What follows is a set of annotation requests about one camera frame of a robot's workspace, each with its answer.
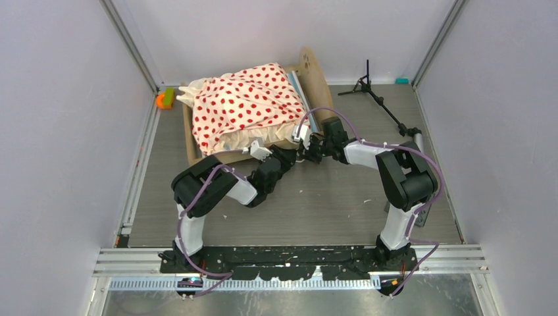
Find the wooden pet bed frame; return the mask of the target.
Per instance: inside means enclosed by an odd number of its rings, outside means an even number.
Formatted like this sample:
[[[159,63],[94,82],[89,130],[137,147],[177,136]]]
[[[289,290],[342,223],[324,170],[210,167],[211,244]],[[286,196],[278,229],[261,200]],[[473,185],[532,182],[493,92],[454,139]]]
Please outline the wooden pet bed frame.
[[[299,56],[299,62],[296,65],[282,66],[282,67],[285,69],[285,71],[288,74],[292,70],[296,71],[301,87],[303,88],[305,97],[307,98],[309,107],[311,108],[311,110],[308,111],[303,116],[300,124],[306,125],[312,132],[321,131],[322,129],[320,126],[321,122],[324,119],[328,119],[334,116],[333,112],[331,112],[331,108],[333,107],[333,101],[332,101],[330,89],[326,83],[326,80],[322,73],[322,69],[315,57],[315,54],[312,52],[310,48],[304,47],[301,50]],[[191,127],[190,120],[192,114],[191,109],[182,103],[182,111],[183,111],[185,139],[186,139],[186,154],[187,154],[188,162],[193,165],[198,161],[200,161],[202,158],[204,158],[206,155],[202,154],[198,149],[198,146],[190,130]],[[270,147],[271,145],[277,145],[284,149],[296,149],[299,145],[299,143],[296,143],[294,141],[292,141],[291,143],[287,141],[281,141],[281,142],[276,142],[268,145],[264,144],[262,139],[261,142],[265,147]],[[236,161],[250,159],[251,157],[248,154],[242,153],[242,149],[233,150],[233,151],[221,151],[215,153],[215,155],[224,163],[233,163]]]

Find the blue striped mattress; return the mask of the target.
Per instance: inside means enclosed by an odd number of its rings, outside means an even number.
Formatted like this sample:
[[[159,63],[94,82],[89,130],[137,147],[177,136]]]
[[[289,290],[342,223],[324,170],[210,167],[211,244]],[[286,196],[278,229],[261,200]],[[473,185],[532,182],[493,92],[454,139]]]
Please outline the blue striped mattress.
[[[288,74],[288,78],[290,80],[291,85],[294,87],[294,90],[298,93],[299,97],[301,98],[302,104],[304,105],[305,110],[308,112],[311,110],[311,108],[309,107],[307,98],[305,97],[303,88],[301,87],[301,84],[299,82],[298,76],[296,74],[296,71],[292,70],[289,74]]]

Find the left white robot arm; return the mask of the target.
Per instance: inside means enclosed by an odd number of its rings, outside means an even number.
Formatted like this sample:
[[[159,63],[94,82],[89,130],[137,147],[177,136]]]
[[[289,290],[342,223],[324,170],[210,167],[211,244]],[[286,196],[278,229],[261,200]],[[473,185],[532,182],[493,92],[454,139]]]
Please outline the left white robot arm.
[[[171,182],[178,210],[178,229],[173,248],[179,251],[176,263],[192,273],[201,266],[205,217],[223,198],[231,198],[246,207],[256,207],[273,193],[275,186],[297,160],[296,149],[277,145],[265,147],[257,138],[243,154],[259,161],[249,176],[210,155],[181,172]]]

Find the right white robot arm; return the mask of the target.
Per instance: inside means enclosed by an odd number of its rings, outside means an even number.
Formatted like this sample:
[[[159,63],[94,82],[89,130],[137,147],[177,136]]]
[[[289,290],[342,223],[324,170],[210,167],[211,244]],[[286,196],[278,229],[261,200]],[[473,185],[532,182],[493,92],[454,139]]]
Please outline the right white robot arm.
[[[377,170],[388,201],[388,217],[376,238],[374,258],[379,267],[392,270],[409,253],[409,235],[416,211],[438,191],[438,180],[415,142],[401,145],[367,145],[350,138],[338,117],[323,121],[321,132],[300,124],[292,131],[301,156],[315,163],[331,157],[345,165]]]

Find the strawberry print ruffled blanket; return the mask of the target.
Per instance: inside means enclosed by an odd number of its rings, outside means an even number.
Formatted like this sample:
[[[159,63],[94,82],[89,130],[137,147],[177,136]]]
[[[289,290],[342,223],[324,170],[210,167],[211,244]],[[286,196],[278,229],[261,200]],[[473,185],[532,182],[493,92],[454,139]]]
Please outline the strawberry print ruffled blanket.
[[[177,100],[192,111],[190,130],[204,155],[239,150],[256,138],[266,145],[291,143],[307,113],[278,63],[198,79],[179,91]]]

